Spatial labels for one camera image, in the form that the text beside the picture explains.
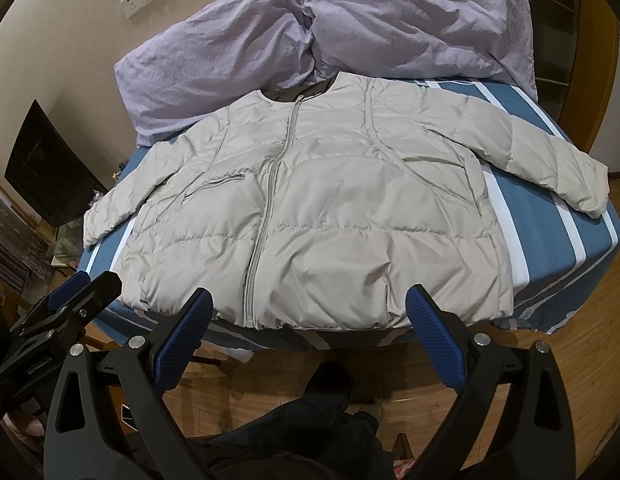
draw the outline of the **electrical outlet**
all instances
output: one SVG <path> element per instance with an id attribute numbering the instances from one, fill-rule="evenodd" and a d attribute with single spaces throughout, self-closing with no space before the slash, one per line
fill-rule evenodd
<path id="1" fill-rule="evenodd" d="M 121 0 L 119 3 L 126 18 L 139 12 L 145 5 L 144 0 Z"/>

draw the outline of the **dark trousers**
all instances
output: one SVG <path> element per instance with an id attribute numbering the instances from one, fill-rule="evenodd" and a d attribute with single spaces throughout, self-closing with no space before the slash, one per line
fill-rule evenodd
<path id="1" fill-rule="evenodd" d="M 210 443 L 263 456 L 288 451 L 356 480 L 394 480 L 392 455 L 375 436 L 378 422 L 347 407 L 346 393 L 305 393 Z"/>

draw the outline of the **white cloth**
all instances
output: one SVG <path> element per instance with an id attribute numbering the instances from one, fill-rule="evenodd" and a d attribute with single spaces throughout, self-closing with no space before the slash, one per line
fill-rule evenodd
<path id="1" fill-rule="evenodd" d="M 465 322 L 512 314 L 481 157 L 593 218 L 606 167 L 481 99 L 340 73 L 319 96 L 255 91 L 150 149 L 85 215 L 84 244 L 138 211 L 121 301 L 174 314 L 203 286 L 254 328 L 400 328 L 421 283 Z"/>

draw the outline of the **pillow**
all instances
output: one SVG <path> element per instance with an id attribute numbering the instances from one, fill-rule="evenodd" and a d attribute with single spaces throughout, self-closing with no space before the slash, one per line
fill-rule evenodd
<path id="1" fill-rule="evenodd" d="M 138 135 L 152 146 L 259 88 L 301 84 L 314 70 L 299 0 L 217 0 L 115 65 Z"/>
<path id="2" fill-rule="evenodd" d="M 323 78 L 466 76 L 536 100 L 528 0 L 301 0 Z"/>

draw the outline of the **metal screw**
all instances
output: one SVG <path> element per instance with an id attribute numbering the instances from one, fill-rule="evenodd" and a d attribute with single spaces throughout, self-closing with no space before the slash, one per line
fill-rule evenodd
<path id="1" fill-rule="evenodd" d="M 142 335 L 135 335 L 134 337 L 130 338 L 130 341 L 128 341 L 128 346 L 130 348 L 141 348 L 145 344 L 146 338 Z"/>
<path id="2" fill-rule="evenodd" d="M 84 351 L 84 346 L 81 343 L 77 343 L 76 345 L 72 345 L 70 347 L 70 355 L 77 357 L 81 352 Z"/>
<path id="3" fill-rule="evenodd" d="M 550 345 L 545 341 L 537 341 L 535 343 L 535 348 L 537 352 L 541 352 L 542 354 L 547 354 L 550 351 Z"/>
<path id="4" fill-rule="evenodd" d="M 477 332 L 476 334 L 472 336 L 472 339 L 479 346 L 488 346 L 491 341 L 490 336 L 487 334 L 484 334 L 483 332 Z"/>

